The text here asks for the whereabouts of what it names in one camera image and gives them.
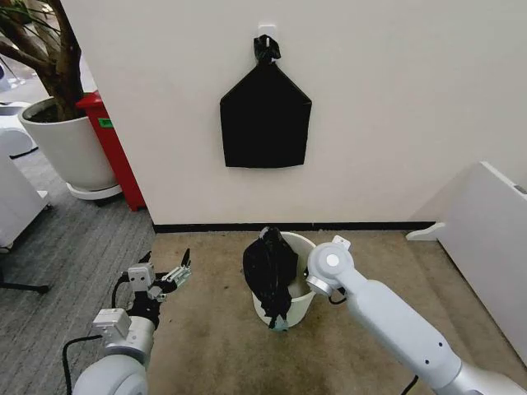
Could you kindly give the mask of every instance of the black bag in bin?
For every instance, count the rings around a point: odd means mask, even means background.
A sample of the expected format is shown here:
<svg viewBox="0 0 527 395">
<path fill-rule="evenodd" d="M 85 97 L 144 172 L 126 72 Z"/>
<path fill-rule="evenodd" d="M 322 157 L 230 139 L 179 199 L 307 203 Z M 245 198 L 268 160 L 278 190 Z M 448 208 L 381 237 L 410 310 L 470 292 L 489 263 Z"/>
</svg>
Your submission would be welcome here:
<svg viewBox="0 0 527 395">
<path fill-rule="evenodd" d="M 228 167 L 303 165 L 311 100 L 277 66 L 276 41 L 254 39 L 257 66 L 220 102 Z"/>
<path fill-rule="evenodd" d="M 247 285 L 261 302 L 273 329 L 277 317 L 287 322 L 291 307 L 289 286 L 296 278 L 298 254 L 282 237 L 280 230 L 266 227 L 244 251 L 244 276 Z"/>
</svg>

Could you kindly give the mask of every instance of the carpet floor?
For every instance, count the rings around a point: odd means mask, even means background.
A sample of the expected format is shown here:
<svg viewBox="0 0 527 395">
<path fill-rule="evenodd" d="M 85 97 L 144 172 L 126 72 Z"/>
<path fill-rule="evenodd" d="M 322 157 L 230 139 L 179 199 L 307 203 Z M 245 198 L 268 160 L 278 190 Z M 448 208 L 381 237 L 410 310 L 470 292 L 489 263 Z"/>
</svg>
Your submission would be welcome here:
<svg viewBox="0 0 527 395">
<path fill-rule="evenodd" d="M 335 232 L 299 232 L 316 244 Z M 527 387 L 527 371 L 438 243 L 403 232 L 338 232 L 357 269 L 383 281 L 435 325 L 465 360 Z M 287 333 L 257 317 L 241 272 L 254 232 L 157 235 L 157 271 L 191 248 L 193 275 L 161 307 L 148 370 L 151 395 L 399 394 L 413 374 L 357 322 L 344 304 L 316 296 Z M 412 394 L 432 393 L 418 383 Z"/>
<path fill-rule="evenodd" d="M 63 344 L 91 331 L 118 275 L 152 248 L 154 232 L 148 212 L 131 212 L 123 198 L 104 207 L 74 198 L 40 151 L 15 164 L 49 191 L 54 208 L 0 254 L 5 281 L 52 288 L 46 295 L 0 290 L 0 394 L 65 393 Z M 73 380 L 101 352 L 100 341 L 70 347 Z"/>
</svg>

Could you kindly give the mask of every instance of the soil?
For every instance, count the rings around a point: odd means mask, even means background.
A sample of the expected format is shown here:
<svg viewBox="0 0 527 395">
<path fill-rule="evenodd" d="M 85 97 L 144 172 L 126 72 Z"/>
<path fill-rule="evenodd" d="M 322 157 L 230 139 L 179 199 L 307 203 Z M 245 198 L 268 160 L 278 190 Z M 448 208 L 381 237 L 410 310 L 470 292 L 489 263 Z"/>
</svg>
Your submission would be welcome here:
<svg viewBox="0 0 527 395">
<path fill-rule="evenodd" d="M 81 112 L 81 115 L 79 118 L 85 117 L 86 113 L 84 111 Z M 57 106 L 56 105 L 50 105 L 49 107 L 43 109 L 42 111 L 36 113 L 31 118 L 27 119 L 31 122 L 37 122 L 37 123 L 53 123 L 58 122 L 58 115 L 57 115 Z"/>
</svg>

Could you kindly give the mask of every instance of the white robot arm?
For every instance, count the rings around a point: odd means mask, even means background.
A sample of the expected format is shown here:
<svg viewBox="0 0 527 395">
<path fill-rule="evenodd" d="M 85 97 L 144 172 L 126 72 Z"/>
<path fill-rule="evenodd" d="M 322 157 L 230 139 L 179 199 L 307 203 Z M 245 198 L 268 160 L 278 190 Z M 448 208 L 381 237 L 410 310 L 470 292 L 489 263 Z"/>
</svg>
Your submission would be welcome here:
<svg viewBox="0 0 527 395">
<path fill-rule="evenodd" d="M 331 296 L 343 287 L 352 316 L 438 395 L 527 394 L 506 376 L 463 362 L 443 335 L 388 286 L 355 269 L 350 245 L 335 236 L 311 252 L 306 280 L 313 291 Z"/>
<path fill-rule="evenodd" d="M 169 273 L 154 273 L 151 263 L 132 265 L 123 274 L 135 294 L 133 307 L 102 309 L 93 321 L 105 340 L 105 357 L 82 372 L 73 395 L 147 395 L 147 367 L 159 324 L 160 304 L 189 278 L 190 251 Z"/>
</svg>

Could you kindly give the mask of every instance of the potted plant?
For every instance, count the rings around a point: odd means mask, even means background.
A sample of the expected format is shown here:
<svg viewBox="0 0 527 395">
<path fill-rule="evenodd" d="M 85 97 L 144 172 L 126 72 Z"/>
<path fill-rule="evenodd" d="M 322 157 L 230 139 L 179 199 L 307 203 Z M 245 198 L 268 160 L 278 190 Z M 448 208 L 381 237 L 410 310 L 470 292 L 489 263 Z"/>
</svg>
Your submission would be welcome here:
<svg viewBox="0 0 527 395">
<path fill-rule="evenodd" d="M 25 24 L 27 19 L 32 23 Z M 114 187 L 99 140 L 76 107 L 84 95 L 81 49 L 60 0 L 26 0 L 26 7 L 20 0 L 0 0 L 0 32 L 8 40 L 0 41 L 0 54 L 33 68 L 51 96 L 21 111 L 19 119 L 58 175 L 72 193 Z"/>
</svg>

